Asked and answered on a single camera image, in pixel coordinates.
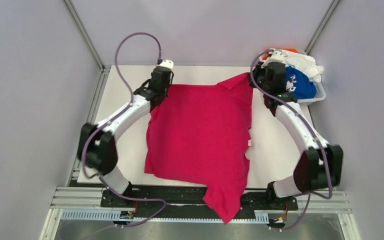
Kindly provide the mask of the pink t-shirt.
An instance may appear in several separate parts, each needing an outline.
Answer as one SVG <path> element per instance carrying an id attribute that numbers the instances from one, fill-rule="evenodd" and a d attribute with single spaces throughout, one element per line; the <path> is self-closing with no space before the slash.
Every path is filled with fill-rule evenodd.
<path id="1" fill-rule="evenodd" d="M 145 173 L 205 185 L 203 201 L 229 223 L 247 187 L 252 101 L 246 72 L 214 85 L 173 84 L 151 111 Z"/>

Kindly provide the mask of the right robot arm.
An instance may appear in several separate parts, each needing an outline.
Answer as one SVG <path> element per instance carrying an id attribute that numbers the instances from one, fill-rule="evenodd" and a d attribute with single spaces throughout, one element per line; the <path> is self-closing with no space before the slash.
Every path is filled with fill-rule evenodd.
<path id="1" fill-rule="evenodd" d="M 296 97 L 287 91 L 285 64 L 257 61 L 251 66 L 248 82 L 263 94 L 264 105 L 276 117 L 295 142 L 300 158 L 291 176 L 268 184 L 266 204 L 278 209 L 286 198 L 328 189 L 325 199 L 331 198 L 333 188 L 341 182 L 344 151 L 330 144 L 305 118 Z"/>

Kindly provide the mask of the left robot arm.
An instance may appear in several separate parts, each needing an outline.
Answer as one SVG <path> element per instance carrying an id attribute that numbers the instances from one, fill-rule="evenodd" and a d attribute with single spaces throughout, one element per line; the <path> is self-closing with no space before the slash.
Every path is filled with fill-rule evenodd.
<path id="1" fill-rule="evenodd" d="M 136 121 L 150 113 L 167 97 L 172 85 L 174 63 L 164 60 L 157 65 L 142 85 L 132 92 L 130 100 L 98 123 L 85 123 L 81 127 L 77 158 L 82 169 L 92 169 L 87 179 L 99 177 L 114 192 L 114 200 L 120 206 L 129 206 L 133 193 L 130 182 L 118 168 L 117 141 Z"/>

